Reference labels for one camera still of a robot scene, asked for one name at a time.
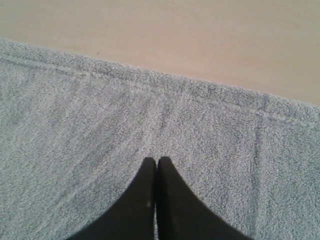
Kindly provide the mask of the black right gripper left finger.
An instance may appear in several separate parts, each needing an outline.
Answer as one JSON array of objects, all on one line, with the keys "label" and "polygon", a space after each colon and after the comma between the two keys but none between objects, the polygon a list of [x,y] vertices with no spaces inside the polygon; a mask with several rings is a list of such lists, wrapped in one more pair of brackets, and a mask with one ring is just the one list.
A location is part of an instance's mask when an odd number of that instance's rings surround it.
[{"label": "black right gripper left finger", "polygon": [[143,159],[137,174],[115,203],[70,240],[153,240],[157,167]]}]

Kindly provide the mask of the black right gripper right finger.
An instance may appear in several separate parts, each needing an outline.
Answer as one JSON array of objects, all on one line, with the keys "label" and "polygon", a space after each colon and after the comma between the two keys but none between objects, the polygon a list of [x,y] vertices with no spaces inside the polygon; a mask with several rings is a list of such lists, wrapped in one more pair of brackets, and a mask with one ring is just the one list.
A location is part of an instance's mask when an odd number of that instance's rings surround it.
[{"label": "black right gripper right finger", "polygon": [[156,219],[160,240],[250,239],[199,200],[167,156],[157,166]]}]

